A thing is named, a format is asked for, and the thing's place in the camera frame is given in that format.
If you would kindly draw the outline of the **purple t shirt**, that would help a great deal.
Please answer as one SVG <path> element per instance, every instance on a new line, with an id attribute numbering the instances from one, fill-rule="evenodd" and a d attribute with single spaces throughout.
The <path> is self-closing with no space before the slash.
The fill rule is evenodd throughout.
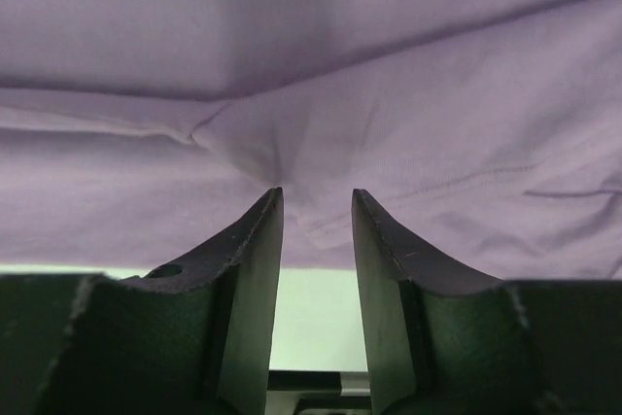
<path id="1" fill-rule="evenodd" d="M 1 0 L 1 258 L 150 268 L 370 191 L 498 277 L 621 275 L 621 0 Z"/>

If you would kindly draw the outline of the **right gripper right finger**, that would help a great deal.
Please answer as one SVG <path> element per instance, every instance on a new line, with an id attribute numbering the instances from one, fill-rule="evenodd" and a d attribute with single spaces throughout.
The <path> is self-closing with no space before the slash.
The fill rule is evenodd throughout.
<path id="1" fill-rule="evenodd" d="M 621 285 L 501 280 L 352 196 L 376 414 L 617 414 Z"/>

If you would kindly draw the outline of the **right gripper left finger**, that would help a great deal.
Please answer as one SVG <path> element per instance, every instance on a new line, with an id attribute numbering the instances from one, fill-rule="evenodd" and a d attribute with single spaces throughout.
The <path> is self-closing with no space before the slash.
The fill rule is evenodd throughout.
<path id="1" fill-rule="evenodd" d="M 283 193 L 143 277 L 1 279 L 5 414 L 260 414 Z"/>

